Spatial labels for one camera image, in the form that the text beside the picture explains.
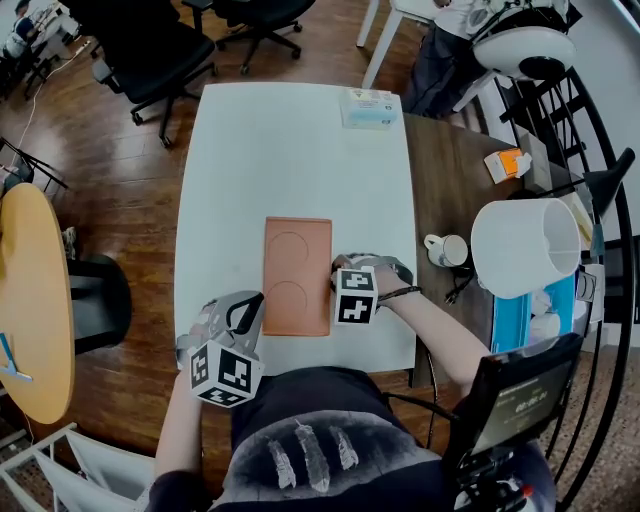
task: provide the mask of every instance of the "terracotta tray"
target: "terracotta tray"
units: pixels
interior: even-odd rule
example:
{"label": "terracotta tray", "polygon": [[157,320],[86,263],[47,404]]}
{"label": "terracotta tray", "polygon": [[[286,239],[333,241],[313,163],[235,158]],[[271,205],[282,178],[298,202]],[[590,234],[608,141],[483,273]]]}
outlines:
{"label": "terracotta tray", "polygon": [[266,336],[328,336],[331,221],[267,217]]}

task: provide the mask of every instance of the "white paint streak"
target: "white paint streak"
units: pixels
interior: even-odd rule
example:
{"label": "white paint streak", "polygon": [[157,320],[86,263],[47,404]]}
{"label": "white paint streak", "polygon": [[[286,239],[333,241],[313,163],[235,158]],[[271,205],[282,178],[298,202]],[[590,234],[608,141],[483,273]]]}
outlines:
{"label": "white paint streak", "polygon": [[313,428],[309,425],[302,425],[298,422],[296,437],[304,452],[304,462],[307,465],[307,475],[309,484],[318,492],[326,493],[329,490],[330,476],[329,464],[322,453],[318,438],[313,433]]}
{"label": "white paint streak", "polygon": [[329,432],[333,436],[334,441],[338,445],[338,452],[340,453],[340,464],[342,469],[349,469],[355,467],[360,462],[358,454],[353,449],[349,436],[339,427],[329,427]]}
{"label": "white paint streak", "polygon": [[276,471],[278,472],[278,485],[280,489],[284,489],[289,485],[296,486],[296,474],[291,467],[289,456],[282,448],[282,445],[278,441],[269,441],[269,451],[273,457],[273,462],[276,465]]}

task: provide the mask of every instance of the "black shirt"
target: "black shirt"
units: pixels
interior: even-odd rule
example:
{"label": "black shirt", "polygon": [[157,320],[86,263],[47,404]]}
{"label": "black shirt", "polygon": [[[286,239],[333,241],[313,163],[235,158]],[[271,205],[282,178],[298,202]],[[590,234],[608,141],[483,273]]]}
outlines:
{"label": "black shirt", "polygon": [[[458,494],[440,457],[419,446],[362,372],[309,368],[263,379],[256,398],[233,411],[232,448],[213,506],[198,477],[175,472],[156,481],[148,510],[453,510]],[[553,510],[553,480],[535,445],[505,470],[533,486],[537,510]]]}

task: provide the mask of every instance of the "black chair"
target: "black chair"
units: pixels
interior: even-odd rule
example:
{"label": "black chair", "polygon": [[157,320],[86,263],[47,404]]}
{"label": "black chair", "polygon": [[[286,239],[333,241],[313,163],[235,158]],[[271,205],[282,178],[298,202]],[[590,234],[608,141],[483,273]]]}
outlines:
{"label": "black chair", "polygon": [[94,36],[102,47],[103,59],[93,63],[94,78],[113,92],[123,92],[136,106],[131,116],[160,100],[166,109],[160,125],[160,141],[166,136],[173,103],[179,97],[199,100],[186,91],[187,84],[206,71],[213,76],[213,62],[202,65],[215,49],[208,37],[179,22],[180,15],[170,0],[63,0],[82,33]]}
{"label": "black chair", "polygon": [[40,55],[44,51],[46,44],[38,47],[28,47],[24,53],[17,59],[13,58],[6,48],[2,49],[2,57],[0,57],[0,68],[2,69],[2,77],[0,78],[0,90],[4,94],[5,99],[13,89],[31,72],[31,76],[27,80],[27,86],[24,90],[24,99],[29,99],[29,91],[37,78],[41,83],[47,81],[49,73],[51,73],[51,59],[41,59]]}
{"label": "black chair", "polygon": [[193,9],[196,27],[200,14],[207,8],[212,8],[219,18],[226,19],[229,27],[247,25],[246,31],[234,33],[216,41],[219,50],[224,50],[226,43],[251,39],[251,46],[247,57],[240,68],[240,73],[249,73],[249,62],[263,39],[270,39],[278,44],[291,48],[291,57],[299,59],[302,48],[285,39],[275,31],[285,27],[293,27],[296,32],[302,32],[302,25],[296,18],[306,12],[315,0],[184,0],[183,3]]}

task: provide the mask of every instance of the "white cup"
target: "white cup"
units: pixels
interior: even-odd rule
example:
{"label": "white cup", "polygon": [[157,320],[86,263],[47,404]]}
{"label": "white cup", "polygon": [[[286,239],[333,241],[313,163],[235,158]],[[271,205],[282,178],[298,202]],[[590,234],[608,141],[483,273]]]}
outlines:
{"label": "white cup", "polygon": [[558,334],[560,334],[560,315],[557,313],[545,313],[531,319],[530,341],[548,340],[555,338]]}
{"label": "white cup", "polygon": [[447,235],[440,238],[427,235],[424,245],[429,249],[429,260],[439,267],[458,267],[469,255],[469,248],[464,239],[458,235]]}

